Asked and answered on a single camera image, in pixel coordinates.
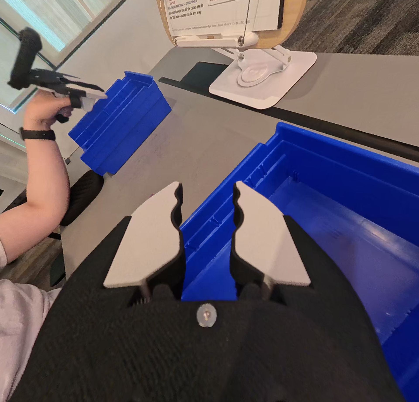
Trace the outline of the black wristband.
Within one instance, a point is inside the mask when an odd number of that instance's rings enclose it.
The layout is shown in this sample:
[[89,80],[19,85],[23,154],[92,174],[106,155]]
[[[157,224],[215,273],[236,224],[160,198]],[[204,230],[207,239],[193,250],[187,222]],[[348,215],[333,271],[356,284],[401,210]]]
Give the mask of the black wristband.
[[53,130],[27,130],[23,127],[19,128],[22,140],[48,140],[56,141],[55,132]]

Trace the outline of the dark desk foot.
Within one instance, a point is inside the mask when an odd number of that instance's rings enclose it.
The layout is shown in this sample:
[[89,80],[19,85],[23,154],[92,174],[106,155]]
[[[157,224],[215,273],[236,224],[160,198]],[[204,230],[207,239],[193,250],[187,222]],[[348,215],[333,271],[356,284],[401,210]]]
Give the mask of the dark desk foot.
[[65,260],[63,252],[60,252],[50,266],[50,286],[54,287],[65,278]]

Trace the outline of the person's left hand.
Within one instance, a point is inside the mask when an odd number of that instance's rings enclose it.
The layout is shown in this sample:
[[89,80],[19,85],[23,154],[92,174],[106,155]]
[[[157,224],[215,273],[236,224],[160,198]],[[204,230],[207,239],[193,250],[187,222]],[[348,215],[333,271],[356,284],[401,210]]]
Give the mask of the person's left hand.
[[57,121],[56,116],[69,118],[73,108],[68,97],[57,98],[52,92],[37,90],[24,113],[24,130],[49,131]]

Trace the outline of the black oval pad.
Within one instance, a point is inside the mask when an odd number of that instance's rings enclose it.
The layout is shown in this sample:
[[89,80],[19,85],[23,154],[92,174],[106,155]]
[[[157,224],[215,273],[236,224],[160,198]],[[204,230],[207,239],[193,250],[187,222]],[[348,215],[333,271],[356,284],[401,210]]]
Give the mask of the black oval pad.
[[65,216],[60,222],[67,227],[93,202],[102,190],[104,177],[93,170],[87,171],[70,188],[70,201]]

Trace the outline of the blue plastic bin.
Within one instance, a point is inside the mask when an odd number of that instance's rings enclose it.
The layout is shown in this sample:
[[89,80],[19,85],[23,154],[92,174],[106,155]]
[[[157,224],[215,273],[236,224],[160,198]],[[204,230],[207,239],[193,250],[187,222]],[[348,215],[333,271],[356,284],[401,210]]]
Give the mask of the blue plastic bin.
[[182,224],[182,300],[235,300],[233,185],[291,216],[359,295],[406,401],[418,401],[418,167],[279,122]]
[[95,173],[116,174],[171,112],[153,76],[125,71],[69,131]]

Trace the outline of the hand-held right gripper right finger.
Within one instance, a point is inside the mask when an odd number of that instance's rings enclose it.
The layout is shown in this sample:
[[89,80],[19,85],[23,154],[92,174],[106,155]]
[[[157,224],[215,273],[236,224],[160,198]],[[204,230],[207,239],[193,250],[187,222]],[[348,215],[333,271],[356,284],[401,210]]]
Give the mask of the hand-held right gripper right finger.
[[311,285],[311,279],[287,226],[285,215],[269,199],[238,181],[233,185],[230,274],[237,298],[254,284],[263,299],[275,286]]

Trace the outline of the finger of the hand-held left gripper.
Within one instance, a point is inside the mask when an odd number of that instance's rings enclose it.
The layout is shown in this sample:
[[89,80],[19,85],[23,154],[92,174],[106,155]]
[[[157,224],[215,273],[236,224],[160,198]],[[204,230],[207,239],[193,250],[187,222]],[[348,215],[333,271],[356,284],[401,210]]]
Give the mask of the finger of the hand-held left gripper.
[[86,83],[86,82],[81,82],[81,81],[78,81],[78,80],[64,80],[64,83],[67,86],[73,84],[73,85],[81,86],[81,87],[86,88],[86,89],[104,92],[104,90],[101,87],[99,87],[98,85],[90,84],[90,83]]
[[107,95],[101,90],[88,87],[66,87],[68,95],[76,97],[85,97],[91,99],[106,99]]

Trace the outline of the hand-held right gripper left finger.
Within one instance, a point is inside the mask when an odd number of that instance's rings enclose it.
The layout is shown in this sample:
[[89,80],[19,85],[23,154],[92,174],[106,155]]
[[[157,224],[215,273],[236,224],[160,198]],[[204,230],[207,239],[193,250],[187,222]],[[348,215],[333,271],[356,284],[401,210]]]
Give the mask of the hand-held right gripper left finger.
[[186,274],[182,204],[183,186],[175,181],[132,213],[103,282],[105,288],[137,286],[142,298],[150,299],[155,287],[167,285],[181,300]]

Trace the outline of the person's left forearm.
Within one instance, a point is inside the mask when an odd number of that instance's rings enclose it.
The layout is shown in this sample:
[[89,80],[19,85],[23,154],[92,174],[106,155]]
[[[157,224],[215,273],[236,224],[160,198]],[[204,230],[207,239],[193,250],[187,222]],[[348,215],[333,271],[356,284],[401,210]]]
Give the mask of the person's left forearm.
[[47,238],[65,215],[70,184],[55,141],[28,139],[27,201],[0,215],[1,268]]

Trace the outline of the large grid window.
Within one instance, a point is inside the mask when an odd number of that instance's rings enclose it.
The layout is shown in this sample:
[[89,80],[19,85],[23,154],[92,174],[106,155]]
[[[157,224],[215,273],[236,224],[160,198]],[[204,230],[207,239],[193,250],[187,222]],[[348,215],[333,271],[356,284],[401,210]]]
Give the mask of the large grid window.
[[34,61],[42,69],[61,66],[126,0],[0,0],[1,108],[15,114],[30,89],[11,88],[7,81],[26,27],[40,36],[43,48]]

